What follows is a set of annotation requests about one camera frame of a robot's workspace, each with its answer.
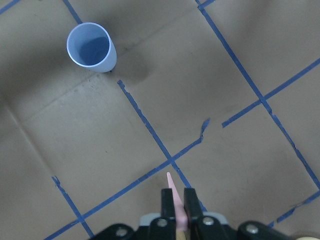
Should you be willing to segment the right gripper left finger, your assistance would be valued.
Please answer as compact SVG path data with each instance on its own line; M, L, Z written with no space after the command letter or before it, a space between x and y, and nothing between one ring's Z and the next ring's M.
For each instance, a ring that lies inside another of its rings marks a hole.
M161 190L160 216L169 220L176 219L173 191L171 188Z

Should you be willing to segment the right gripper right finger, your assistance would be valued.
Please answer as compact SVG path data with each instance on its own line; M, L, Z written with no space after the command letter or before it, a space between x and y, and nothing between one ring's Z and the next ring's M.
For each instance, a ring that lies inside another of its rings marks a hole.
M194 188L184 189L183 204L188 219L198 219L203 216L200 201Z

